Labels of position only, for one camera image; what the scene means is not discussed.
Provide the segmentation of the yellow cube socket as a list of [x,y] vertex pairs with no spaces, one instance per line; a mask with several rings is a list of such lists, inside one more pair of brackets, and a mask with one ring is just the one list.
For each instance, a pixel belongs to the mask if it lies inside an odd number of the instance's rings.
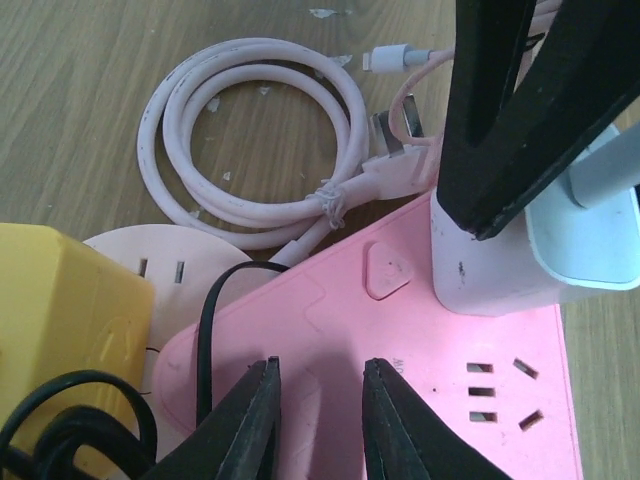
[[158,433],[140,394],[143,277],[59,231],[1,227],[1,475],[141,479]]

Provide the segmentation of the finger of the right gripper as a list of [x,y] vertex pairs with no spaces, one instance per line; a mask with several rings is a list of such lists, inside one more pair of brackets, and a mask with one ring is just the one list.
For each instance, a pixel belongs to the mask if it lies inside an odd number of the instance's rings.
[[566,1],[478,157],[472,232],[496,236],[639,94],[639,4]]
[[463,230],[486,230],[514,156],[499,116],[511,99],[534,1],[458,1],[437,200]]

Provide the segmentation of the white USB charger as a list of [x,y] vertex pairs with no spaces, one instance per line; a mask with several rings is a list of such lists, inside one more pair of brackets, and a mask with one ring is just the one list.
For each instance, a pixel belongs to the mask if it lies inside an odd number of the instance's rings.
[[431,202],[433,283],[447,309],[501,316],[639,285],[639,127],[606,127],[499,234],[478,240]]

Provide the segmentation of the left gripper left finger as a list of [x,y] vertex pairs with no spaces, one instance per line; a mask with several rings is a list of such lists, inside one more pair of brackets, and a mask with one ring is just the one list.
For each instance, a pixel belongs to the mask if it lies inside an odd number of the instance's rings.
[[255,362],[196,430],[146,479],[275,479],[280,446],[280,364]]

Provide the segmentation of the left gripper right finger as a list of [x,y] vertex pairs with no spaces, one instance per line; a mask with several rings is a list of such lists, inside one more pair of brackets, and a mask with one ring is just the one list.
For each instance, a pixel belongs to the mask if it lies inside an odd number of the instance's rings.
[[369,479],[507,479],[461,439],[385,359],[365,362],[362,432]]

